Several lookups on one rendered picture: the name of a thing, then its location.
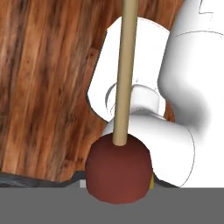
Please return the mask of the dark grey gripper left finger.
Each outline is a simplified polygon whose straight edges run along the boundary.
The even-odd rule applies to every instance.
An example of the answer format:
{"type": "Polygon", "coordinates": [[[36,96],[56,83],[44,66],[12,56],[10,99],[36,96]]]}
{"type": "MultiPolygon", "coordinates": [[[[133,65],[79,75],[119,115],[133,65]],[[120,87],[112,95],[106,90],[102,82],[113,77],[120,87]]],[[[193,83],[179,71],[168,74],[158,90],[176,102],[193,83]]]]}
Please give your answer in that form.
{"type": "Polygon", "coordinates": [[[84,171],[76,171],[73,176],[59,184],[59,187],[86,188],[86,174],[84,171]]]}

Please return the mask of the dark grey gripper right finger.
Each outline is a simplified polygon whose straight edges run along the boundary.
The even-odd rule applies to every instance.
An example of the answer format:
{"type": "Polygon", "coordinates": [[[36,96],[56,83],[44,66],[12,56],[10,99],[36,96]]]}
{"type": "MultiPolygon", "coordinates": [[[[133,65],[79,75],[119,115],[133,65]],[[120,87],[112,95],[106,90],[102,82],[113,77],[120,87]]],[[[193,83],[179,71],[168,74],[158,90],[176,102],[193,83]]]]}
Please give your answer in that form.
{"type": "Polygon", "coordinates": [[[154,176],[154,182],[155,182],[155,185],[157,185],[157,186],[161,186],[161,187],[165,187],[165,188],[178,188],[175,185],[172,185],[168,182],[160,180],[157,176],[154,176]]]}

